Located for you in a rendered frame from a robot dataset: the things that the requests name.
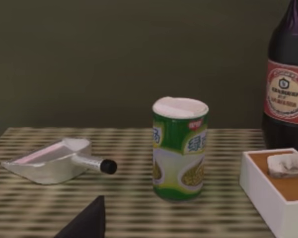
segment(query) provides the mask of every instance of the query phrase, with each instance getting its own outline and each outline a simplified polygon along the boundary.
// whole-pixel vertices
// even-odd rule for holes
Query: bottle neck
[[[291,0],[287,12],[278,28],[298,35],[298,0]]]

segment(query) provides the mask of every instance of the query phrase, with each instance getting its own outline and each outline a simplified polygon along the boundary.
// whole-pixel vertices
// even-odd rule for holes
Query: circular label emblem
[[[276,68],[268,75],[267,101],[278,117],[298,117],[298,74]]]

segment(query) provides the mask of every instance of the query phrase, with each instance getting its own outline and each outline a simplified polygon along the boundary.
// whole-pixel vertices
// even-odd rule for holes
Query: soy sauce bottle
[[[268,50],[262,130],[268,149],[298,150],[298,0],[291,0]]]

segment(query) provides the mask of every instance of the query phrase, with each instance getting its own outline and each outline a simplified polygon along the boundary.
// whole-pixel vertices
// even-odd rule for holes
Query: metal scoop
[[[62,183],[87,169],[111,175],[117,170],[115,161],[91,155],[91,141],[68,137],[16,159],[4,161],[1,165],[39,184]]]

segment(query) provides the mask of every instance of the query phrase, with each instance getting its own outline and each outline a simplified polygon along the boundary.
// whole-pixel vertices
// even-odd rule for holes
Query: tissue
[[[272,155],[267,159],[268,173],[274,178],[298,177],[298,153]]]

